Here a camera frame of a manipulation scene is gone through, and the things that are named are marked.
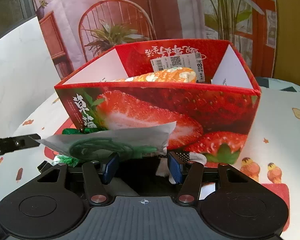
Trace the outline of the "printed room backdrop cloth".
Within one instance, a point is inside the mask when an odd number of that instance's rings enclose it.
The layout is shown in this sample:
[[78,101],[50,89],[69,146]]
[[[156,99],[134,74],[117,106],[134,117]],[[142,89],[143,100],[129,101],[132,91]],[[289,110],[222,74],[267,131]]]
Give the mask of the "printed room backdrop cloth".
[[228,40],[254,76],[271,77],[277,42],[275,0],[32,0],[52,61],[66,77],[128,41]]

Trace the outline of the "red strawberry cardboard box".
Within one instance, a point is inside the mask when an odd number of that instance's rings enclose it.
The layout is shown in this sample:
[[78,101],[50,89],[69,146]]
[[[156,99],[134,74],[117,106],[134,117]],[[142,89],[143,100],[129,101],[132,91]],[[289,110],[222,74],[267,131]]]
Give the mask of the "red strawberry cardboard box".
[[[113,82],[185,67],[196,83]],[[169,150],[203,154],[209,165],[235,164],[261,89],[229,41],[172,39],[116,45],[55,85],[77,128],[107,130],[176,122]]]

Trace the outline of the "patterned tablecloth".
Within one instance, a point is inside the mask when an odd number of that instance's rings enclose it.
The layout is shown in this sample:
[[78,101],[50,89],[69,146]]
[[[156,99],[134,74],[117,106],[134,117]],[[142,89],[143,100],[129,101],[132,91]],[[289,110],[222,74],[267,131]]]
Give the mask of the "patterned tablecloth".
[[[271,80],[262,89],[260,105],[239,159],[259,165],[259,182],[290,201],[290,224],[284,239],[300,239],[300,90]],[[39,174],[48,160],[44,146],[0,157],[0,200]]]

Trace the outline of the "green mesh net bag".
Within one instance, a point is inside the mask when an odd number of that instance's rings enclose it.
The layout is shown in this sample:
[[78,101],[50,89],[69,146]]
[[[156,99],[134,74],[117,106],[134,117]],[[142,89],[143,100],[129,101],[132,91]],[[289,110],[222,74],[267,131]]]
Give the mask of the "green mesh net bag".
[[111,137],[105,138],[85,138],[76,142],[70,142],[66,151],[56,151],[57,163],[66,163],[71,167],[76,167],[85,161],[103,161],[112,153],[118,153],[123,160],[141,159],[152,155],[166,155],[166,146],[133,146],[126,142],[114,141]]

